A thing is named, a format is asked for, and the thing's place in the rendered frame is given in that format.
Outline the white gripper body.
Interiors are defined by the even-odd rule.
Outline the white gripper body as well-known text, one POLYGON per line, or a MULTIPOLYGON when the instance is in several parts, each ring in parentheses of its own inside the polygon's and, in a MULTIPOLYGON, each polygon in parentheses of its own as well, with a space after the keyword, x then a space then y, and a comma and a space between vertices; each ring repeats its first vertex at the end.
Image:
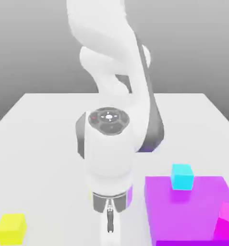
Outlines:
POLYGON ((114 213, 114 231, 108 232, 107 212, 102 213, 100 219, 100 246, 121 246, 121 220, 120 214, 114 213))

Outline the small cyan cube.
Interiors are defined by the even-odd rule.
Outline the small cyan cube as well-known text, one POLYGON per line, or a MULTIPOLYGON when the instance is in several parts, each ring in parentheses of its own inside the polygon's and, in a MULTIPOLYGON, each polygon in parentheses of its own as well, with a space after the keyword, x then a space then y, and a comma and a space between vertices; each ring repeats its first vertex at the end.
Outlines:
POLYGON ((173 190, 190 191, 193 188, 194 174, 189 164, 173 164, 171 184, 173 190))

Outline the small yellow cube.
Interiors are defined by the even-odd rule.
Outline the small yellow cube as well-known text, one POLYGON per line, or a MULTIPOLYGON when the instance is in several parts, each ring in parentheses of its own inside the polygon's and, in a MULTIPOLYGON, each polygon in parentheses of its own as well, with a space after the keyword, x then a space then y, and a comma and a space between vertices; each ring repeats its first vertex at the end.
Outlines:
POLYGON ((26 229, 23 213, 3 214, 0 220, 0 245, 22 245, 26 229))

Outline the small magenta cube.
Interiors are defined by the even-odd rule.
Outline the small magenta cube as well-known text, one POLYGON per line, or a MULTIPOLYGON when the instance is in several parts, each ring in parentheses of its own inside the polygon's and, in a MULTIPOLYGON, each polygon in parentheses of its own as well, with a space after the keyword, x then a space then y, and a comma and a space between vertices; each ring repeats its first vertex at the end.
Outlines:
POLYGON ((223 202, 220 206, 214 235, 229 241, 229 203, 223 202))

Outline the large purple box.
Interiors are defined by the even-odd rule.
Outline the large purple box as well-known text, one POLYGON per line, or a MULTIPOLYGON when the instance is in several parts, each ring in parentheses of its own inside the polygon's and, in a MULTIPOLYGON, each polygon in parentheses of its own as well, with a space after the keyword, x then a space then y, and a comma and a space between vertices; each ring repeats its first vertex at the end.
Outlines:
POLYGON ((173 190, 169 176, 145 178, 152 246, 229 246, 215 234, 219 208, 229 203, 221 176, 197 176, 191 191, 173 190))

